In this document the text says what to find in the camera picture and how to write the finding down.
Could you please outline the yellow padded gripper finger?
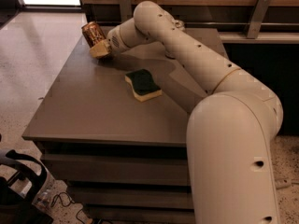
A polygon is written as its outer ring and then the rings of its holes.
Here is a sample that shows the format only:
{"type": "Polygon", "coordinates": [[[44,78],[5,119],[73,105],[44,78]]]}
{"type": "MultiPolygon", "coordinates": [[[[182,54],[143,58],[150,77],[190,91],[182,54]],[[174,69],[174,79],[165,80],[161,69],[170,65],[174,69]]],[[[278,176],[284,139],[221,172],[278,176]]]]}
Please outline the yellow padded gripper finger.
{"type": "Polygon", "coordinates": [[[90,54],[96,58],[101,59],[103,57],[106,57],[109,55],[112,51],[112,48],[110,44],[107,42],[107,40],[101,40],[97,44],[95,44],[93,47],[90,48],[90,54]]]}

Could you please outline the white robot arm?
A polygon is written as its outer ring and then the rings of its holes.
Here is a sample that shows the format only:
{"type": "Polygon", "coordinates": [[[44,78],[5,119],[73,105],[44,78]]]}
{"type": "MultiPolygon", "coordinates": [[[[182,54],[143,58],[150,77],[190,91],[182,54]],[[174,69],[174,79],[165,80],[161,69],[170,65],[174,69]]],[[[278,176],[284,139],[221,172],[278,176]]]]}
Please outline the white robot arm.
{"type": "Polygon", "coordinates": [[[186,134],[195,223],[280,224],[270,155],[283,120],[279,98],[151,1],[107,35],[96,35],[90,53],[102,58],[152,41],[206,92],[192,108],[186,134]]]}

